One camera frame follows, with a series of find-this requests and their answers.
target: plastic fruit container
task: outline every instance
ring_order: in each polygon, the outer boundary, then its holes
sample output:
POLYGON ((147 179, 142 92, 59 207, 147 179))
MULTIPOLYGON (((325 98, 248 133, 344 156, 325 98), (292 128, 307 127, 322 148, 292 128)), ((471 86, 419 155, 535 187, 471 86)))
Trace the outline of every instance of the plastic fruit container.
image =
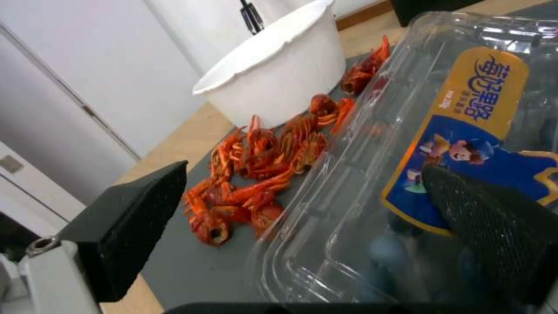
POLYGON ((474 255, 456 237, 402 219, 381 201, 382 190, 457 58, 475 47, 506 51, 529 69, 501 148, 557 152, 557 36, 558 21, 446 12, 416 19, 358 98, 350 122, 251 252, 252 297, 497 302, 474 255))

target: cooked crayfish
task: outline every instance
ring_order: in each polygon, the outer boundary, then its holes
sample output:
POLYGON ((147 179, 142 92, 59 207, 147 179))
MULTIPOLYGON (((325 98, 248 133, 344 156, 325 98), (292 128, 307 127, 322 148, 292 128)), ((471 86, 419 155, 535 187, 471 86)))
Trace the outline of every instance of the cooked crayfish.
MULTIPOLYGON (((359 94, 387 58, 389 42, 384 36, 381 47, 345 74, 341 89, 359 94)), ((385 82, 376 84, 381 88, 385 82)), ((185 193, 192 232, 203 243, 221 245, 229 239, 232 223, 250 223, 260 237, 283 212, 276 193, 288 188, 291 178, 306 172, 327 148, 319 131, 334 124, 331 132, 338 132, 354 107, 351 98, 335 102, 326 94, 315 95, 309 112, 287 122, 279 138, 254 115, 246 136, 240 135, 244 128, 238 129, 212 151, 211 176, 185 193), (259 182, 235 187, 230 183, 234 173, 259 182)))
POLYGON ((378 49, 345 73, 341 79, 341 89, 349 95, 359 95, 388 58, 389 41, 383 36, 382 45, 378 49))

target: gray table surface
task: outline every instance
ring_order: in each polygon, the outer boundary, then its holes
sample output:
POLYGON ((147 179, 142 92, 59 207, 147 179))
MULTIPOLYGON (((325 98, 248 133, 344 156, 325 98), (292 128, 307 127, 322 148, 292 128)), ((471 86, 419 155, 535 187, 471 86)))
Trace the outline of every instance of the gray table surface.
MULTIPOLYGON (((558 1, 515 12, 511 15, 558 18, 558 1)), ((359 57, 350 58, 353 64, 359 57)), ((341 97, 339 87, 331 95, 341 97)), ((209 175, 209 153, 188 173, 191 187, 209 175)), ((291 188, 278 197, 286 206, 303 178, 293 180, 291 188)), ((242 185, 238 178, 233 184, 242 185)), ((190 232, 179 206, 155 246, 142 275, 165 310, 194 302, 239 302, 249 299, 244 285, 244 263, 256 238, 248 225, 236 227, 231 239, 220 248, 200 243, 190 232)))

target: white bowl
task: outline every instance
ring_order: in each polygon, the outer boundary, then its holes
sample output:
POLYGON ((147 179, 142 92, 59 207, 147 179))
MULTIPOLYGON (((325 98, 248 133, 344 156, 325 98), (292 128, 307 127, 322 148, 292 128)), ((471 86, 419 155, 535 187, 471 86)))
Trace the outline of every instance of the white bowl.
POLYGON ((204 94, 237 127, 254 114, 271 128, 303 112, 345 72, 332 3, 313 1, 269 25, 217 62, 193 93, 204 94))

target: container label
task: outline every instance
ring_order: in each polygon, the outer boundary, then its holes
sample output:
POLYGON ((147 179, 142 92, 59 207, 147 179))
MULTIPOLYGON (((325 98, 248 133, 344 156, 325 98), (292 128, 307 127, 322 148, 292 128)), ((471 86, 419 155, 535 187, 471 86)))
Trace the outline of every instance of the container label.
POLYGON ((501 147, 528 75, 513 54, 487 47, 463 52, 384 187, 383 204, 420 228, 450 235, 422 185, 427 163, 515 188, 542 205, 556 200, 558 185, 549 176, 558 172, 558 155, 501 147))

